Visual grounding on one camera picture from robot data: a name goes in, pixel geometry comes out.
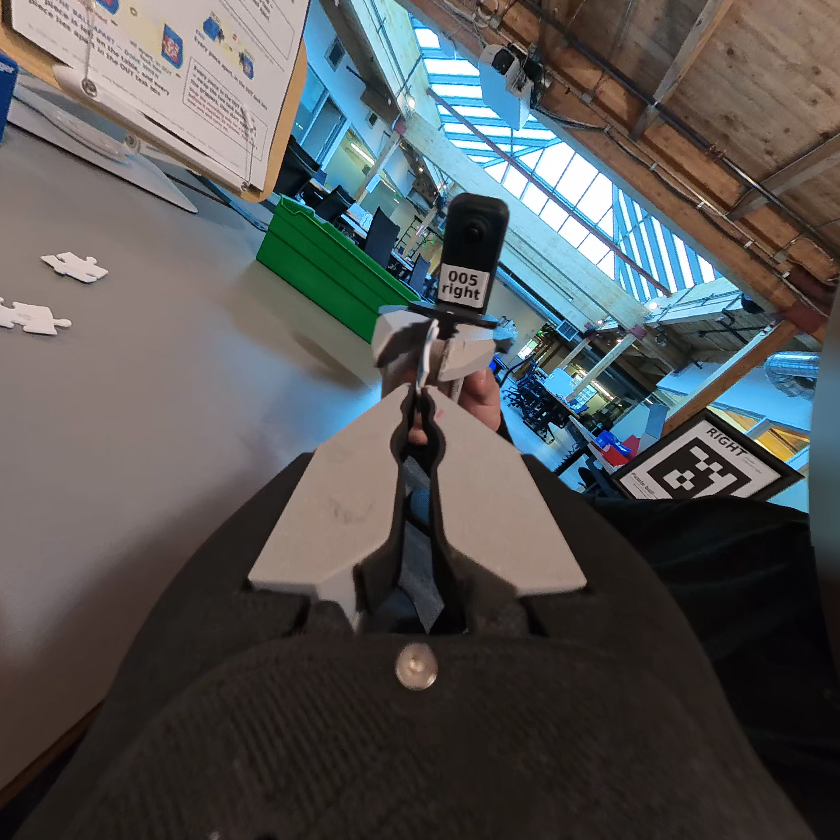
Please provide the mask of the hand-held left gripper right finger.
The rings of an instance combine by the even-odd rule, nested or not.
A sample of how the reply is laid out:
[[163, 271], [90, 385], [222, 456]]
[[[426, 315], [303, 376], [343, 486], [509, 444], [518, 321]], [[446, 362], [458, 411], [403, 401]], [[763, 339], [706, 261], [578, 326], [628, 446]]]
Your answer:
[[586, 587], [524, 457], [437, 387], [422, 390], [432, 466], [433, 546], [465, 614]]

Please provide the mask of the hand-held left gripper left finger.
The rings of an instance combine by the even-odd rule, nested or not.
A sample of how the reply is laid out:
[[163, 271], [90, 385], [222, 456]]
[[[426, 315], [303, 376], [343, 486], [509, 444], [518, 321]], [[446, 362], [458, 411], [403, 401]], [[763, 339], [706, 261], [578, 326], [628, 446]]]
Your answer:
[[398, 386], [314, 451], [248, 574], [254, 589], [333, 602], [353, 629], [383, 603], [402, 558], [414, 397]]

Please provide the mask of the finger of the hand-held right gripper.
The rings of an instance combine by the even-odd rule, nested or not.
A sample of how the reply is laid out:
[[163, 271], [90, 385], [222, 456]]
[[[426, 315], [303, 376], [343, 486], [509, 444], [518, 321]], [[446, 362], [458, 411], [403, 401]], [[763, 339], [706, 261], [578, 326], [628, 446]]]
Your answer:
[[513, 331], [506, 327], [480, 327], [470, 323], [455, 326], [445, 339], [436, 368], [436, 382], [455, 382], [489, 367], [494, 354], [505, 354], [513, 344]]
[[415, 388], [417, 363], [431, 318], [407, 308], [382, 308], [373, 334], [373, 361], [382, 393], [400, 384]]

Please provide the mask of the white puzzle piece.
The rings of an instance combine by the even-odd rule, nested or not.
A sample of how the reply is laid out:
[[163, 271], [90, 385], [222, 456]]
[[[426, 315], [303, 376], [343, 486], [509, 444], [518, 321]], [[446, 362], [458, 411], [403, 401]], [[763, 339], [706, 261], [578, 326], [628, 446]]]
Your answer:
[[11, 306], [1, 298], [1, 328], [20, 327], [25, 333], [54, 337], [59, 329], [69, 329], [72, 321], [56, 318], [53, 312], [44, 306], [15, 301]]
[[109, 271], [101, 267], [93, 257], [80, 258], [71, 252], [58, 255], [43, 255], [41, 261], [57, 275], [68, 277], [82, 284], [92, 284], [104, 278]]
[[434, 347], [434, 342], [437, 340], [439, 332], [439, 321], [432, 318], [429, 322], [428, 329], [423, 340], [421, 353], [419, 355], [416, 379], [415, 379], [415, 393], [419, 397], [427, 382], [428, 375], [431, 371], [431, 354]]

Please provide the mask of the person's right hand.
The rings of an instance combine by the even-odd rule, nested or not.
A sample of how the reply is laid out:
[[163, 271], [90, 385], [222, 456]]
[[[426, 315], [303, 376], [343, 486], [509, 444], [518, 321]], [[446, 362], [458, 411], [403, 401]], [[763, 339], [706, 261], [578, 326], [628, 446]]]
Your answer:
[[469, 374], [461, 386], [458, 404], [492, 432], [509, 438], [501, 411], [501, 392], [490, 368]]

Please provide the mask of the black office chair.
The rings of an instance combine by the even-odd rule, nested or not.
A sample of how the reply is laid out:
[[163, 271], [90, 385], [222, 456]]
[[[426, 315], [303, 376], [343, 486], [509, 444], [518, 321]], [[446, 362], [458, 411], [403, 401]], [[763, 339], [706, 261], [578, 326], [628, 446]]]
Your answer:
[[399, 235], [399, 224], [378, 207], [368, 228], [363, 251], [374, 263], [386, 269]]

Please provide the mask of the green plastic bin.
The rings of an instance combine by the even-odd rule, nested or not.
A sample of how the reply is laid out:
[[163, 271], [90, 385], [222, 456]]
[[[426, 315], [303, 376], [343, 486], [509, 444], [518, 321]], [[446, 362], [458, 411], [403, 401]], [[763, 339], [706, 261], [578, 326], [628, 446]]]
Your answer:
[[420, 301], [415, 290], [311, 208], [285, 196], [275, 208], [257, 260], [367, 342], [381, 307]]

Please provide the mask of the white ceiling device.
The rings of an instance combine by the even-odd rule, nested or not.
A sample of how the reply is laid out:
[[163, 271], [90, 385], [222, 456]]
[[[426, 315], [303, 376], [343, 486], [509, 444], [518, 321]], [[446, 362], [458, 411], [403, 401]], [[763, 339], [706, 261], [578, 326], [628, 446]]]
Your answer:
[[520, 131], [547, 88], [544, 66], [515, 45], [488, 45], [479, 57], [482, 100], [506, 125]]

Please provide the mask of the framed black white marker sign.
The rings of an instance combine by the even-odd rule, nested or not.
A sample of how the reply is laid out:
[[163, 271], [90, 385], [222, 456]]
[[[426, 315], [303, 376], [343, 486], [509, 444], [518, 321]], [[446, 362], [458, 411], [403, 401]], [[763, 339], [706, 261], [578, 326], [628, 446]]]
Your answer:
[[803, 475], [707, 409], [664, 435], [611, 476], [625, 498], [768, 501]]

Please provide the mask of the wooden instruction board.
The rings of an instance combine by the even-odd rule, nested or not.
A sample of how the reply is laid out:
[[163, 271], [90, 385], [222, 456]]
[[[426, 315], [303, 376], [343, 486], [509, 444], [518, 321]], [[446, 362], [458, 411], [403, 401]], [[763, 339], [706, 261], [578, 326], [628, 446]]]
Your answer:
[[258, 203], [306, 78], [306, 1], [2, 2], [22, 70]]

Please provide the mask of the grey board stand base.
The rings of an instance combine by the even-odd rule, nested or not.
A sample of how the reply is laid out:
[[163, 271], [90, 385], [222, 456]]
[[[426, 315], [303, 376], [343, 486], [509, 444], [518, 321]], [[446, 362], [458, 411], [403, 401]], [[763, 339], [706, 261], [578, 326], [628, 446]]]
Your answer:
[[126, 129], [25, 72], [17, 76], [8, 121], [168, 204], [197, 213], [195, 205], [155, 163], [125, 143]]

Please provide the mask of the silver ventilation duct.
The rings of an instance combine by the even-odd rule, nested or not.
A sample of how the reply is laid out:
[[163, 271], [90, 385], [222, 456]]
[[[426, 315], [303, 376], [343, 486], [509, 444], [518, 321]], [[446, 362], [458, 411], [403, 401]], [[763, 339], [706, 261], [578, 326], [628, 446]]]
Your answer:
[[772, 386], [790, 398], [813, 402], [821, 353], [778, 352], [763, 363], [763, 372]]

